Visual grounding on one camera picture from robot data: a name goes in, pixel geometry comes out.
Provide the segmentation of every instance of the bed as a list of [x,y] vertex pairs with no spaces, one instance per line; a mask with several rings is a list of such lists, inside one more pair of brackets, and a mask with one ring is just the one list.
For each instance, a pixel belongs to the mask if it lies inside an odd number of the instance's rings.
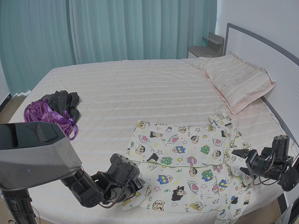
[[[271,94],[257,99],[238,114],[231,114],[237,126],[243,130],[243,138],[260,153],[263,147],[271,146],[273,136],[295,134],[295,118],[287,109],[294,109],[298,101],[298,81],[281,81],[279,64],[275,60],[292,67],[285,75],[299,75],[297,60],[288,54],[267,45],[266,40],[255,38],[254,33],[228,25],[224,54],[233,52],[251,63],[267,66],[267,70],[277,80]],[[128,142],[139,119],[148,122],[176,125],[209,125],[207,117],[220,112],[230,113],[226,103],[220,98],[201,71],[192,65],[194,59],[182,60],[137,60],[103,62],[51,70],[32,90],[16,111],[10,122],[20,122],[25,107],[45,94],[56,90],[77,92],[80,96],[77,122],[79,132],[72,145],[83,162],[85,171],[95,174],[106,171],[113,153],[125,155]],[[289,102],[282,106],[276,99],[277,93],[284,92]],[[298,150],[295,144],[289,154]],[[54,224],[77,223],[213,223],[219,211],[206,213],[166,213],[134,208],[121,211],[117,204],[112,209],[100,206],[84,208],[61,183],[55,181],[29,190],[32,205],[41,218]],[[261,208],[283,193],[279,185],[254,186],[251,201],[243,215]]]

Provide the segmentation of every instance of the pillowcase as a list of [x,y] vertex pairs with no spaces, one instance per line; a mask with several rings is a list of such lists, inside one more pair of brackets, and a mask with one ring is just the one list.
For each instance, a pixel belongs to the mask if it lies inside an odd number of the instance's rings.
[[276,85],[264,68],[243,62],[233,54],[201,57],[193,66],[208,78],[232,114],[239,113]]

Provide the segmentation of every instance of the floor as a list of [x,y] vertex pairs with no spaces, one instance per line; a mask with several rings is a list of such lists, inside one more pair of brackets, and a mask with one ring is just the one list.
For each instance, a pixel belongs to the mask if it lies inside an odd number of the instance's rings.
[[[25,95],[19,95],[13,97],[8,104],[4,107],[2,112],[0,113],[0,124],[8,123],[12,118],[15,111],[21,105],[21,103],[26,98]],[[278,205],[277,199],[271,202],[269,205],[256,210],[252,213],[249,213],[243,217],[241,217],[236,223],[237,224],[272,224],[276,221],[276,219],[280,216],[280,209]],[[0,223],[7,224],[8,220],[13,219],[10,212],[8,211],[4,201],[0,198]],[[41,219],[41,224],[52,224],[45,220]]]

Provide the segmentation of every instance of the green cartoon character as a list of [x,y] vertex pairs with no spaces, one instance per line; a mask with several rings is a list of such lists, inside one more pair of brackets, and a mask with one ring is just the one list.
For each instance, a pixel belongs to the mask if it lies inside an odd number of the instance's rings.
[[210,147],[205,145],[200,149],[200,151],[203,152],[204,154],[209,154]]
[[166,164],[166,165],[170,165],[171,160],[172,160],[172,158],[170,158],[170,157],[163,157],[163,158],[161,158],[161,163]]
[[212,171],[209,169],[209,170],[202,172],[202,179],[204,179],[206,182],[211,181],[213,179]]

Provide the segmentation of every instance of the star print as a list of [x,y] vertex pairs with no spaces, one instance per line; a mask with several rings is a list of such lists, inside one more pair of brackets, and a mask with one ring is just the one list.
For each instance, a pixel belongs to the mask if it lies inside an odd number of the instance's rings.
[[207,188],[207,185],[202,184],[201,188],[205,189],[205,188]]
[[215,203],[218,203],[219,199],[213,201],[212,203],[215,204]]
[[156,186],[155,186],[154,190],[155,190],[156,192],[158,192],[159,190],[161,190],[161,189],[160,189],[160,186],[159,186],[159,187],[156,187]]

